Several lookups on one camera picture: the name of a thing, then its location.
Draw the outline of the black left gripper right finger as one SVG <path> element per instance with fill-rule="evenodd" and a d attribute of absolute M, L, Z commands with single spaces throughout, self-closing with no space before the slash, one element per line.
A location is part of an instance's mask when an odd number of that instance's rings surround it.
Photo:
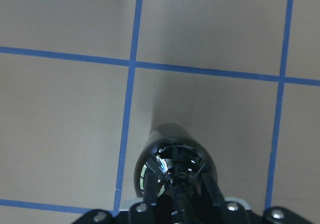
<path fill-rule="evenodd" d="M 204 173 L 201 177 L 201 197 L 207 205 L 220 207 L 225 198 L 211 173 Z"/>

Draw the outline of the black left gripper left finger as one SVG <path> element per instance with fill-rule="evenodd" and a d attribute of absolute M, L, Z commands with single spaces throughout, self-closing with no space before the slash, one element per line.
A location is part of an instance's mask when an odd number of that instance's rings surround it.
<path fill-rule="evenodd" d="M 143 202 L 150 206 L 157 205 L 157 176 L 154 173 L 148 173 L 144 177 Z"/>

